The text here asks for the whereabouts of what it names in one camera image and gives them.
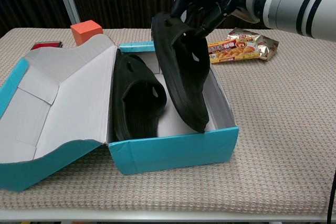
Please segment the beige tablecloth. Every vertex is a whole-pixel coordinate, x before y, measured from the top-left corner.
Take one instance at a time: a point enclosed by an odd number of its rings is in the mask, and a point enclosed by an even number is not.
[[[208,41],[226,37],[216,30]],[[123,176],[106,147],[22,192],[0,190],[0,208],[326,212],[336,168],[336,44],[263,30],[280,41],[269,62],[215,69],[240,126],[229,163]],[[149,29],[107,29],[117,44]],[[36,41],[74,47],[69,29],[13,29],[0,39],[0,85]]]

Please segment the red object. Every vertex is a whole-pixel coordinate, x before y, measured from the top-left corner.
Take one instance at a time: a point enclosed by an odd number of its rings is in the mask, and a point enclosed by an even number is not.
[[[63,44],[61,41],[47,41],[47,42],[36,42],[31,50],[40,48],[40,47],[62,47]]]
[[[74,24],[70,28],[77,46],[82,45],[93,35],[103,33],[101,26],[92,20]]]

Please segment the black slide sandal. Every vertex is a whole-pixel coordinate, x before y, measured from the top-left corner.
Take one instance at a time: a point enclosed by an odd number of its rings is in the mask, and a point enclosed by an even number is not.
[[[115,59],[112,88],[112,125],[117,141],[156,137],[159,116],[167,97],[153,72],[136,55]]]
[[[168,13],[153,18],[155,52],[174,106],[187,125],[204,133],[209,116],[202,92],[210,59],[206,39],[195,31]]]

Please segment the orange block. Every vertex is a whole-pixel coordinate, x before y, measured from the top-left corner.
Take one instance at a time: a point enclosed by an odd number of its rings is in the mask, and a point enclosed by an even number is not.
[[[88,20],[70,26],[73,37],[75,38],[76,45],[82,45],[85,41],[93,35],[102,34],[103,29],[93,20]]]

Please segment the cardboard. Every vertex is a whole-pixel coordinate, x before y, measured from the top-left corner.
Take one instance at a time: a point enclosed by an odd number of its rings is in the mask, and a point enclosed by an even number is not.
[[[95,35],[72,49],[36,49],[19,61],[0,89],[0,188],[24,190],[102,144],[123,174],[230,159],[238,127],[214,69],[203,90],[209,123],[199,134],[177,113],[152,42],[120,47],[142,58],[166,90],[158,137],[121,142],[111,138],[117,47],[107,36]]]
[[[103,33],[101,26],[93,20],[71,25],[70,28],[77,46],[82,45],[92,36]]]

